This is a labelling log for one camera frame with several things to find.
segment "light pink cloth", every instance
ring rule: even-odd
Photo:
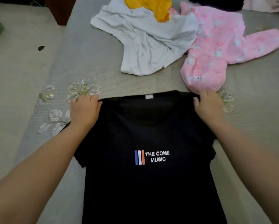
[[[195,7],[181,2],[181,15],[193,12],[198,21],[197,39],[181,69],[186,86],[194,93],[219,90],[225,82],[227,64],[242,63],[279,48],[279,30],[272,29],[243,37],[240,13],[212,7]],[[171,14],[178,14],[175,9]]]
[[[243,9],[258,12],[279,12],[279,0],[244,0]]]

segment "mattress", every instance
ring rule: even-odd
[[[173,7],[180,9],[181,1],[184,0],[173,0]],[[120,72],[123,45],[112,35],[90,25],[91,18],[109,2],[76,1],[44,85],[54,86],[54,99],[50,104],[35,106],[18,148],[16,164],[52,137],[51,129],[38,134],[39,127],[49,121],[49,110],[60,109],[65,113],[69,109],[66,98],[71,82],[93,79],[102,87],[100,98],[188,91],[180,74],[186,56],[152,75]],[[246,34],[264,27],[279,29],[279,13],[242,11],[242,14]],[[235,110],[226,118],[279,155],[279,49],[247,63],[229,65],[224,88],[235,95]],[[211,170],[228,222],[270,223],[235,174],[219,144],[215,143],[214,148],[217,154]],[[85,169],[73,158],[38,223],[81,223],[84,184]]]

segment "yellow cloth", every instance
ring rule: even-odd
[[[172,0],[125,0],[130,9],[144,7],[152,10],[158,22],[165,22],[170,19],[169,9],[172,7]]]

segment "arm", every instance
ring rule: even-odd
[[[0,224],[36,223],[77,149],[98,119],[98,95],[70,103],[71,124],[0,181]]]
[[[279,224],[279,159],[223,119],[222,101],[215,91],[194,98],[197,114],[219,140],[239,178],[272,223]]]

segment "white stripe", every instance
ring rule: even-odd
[[[141,151],[138,151],[138,164],[141,165]]]

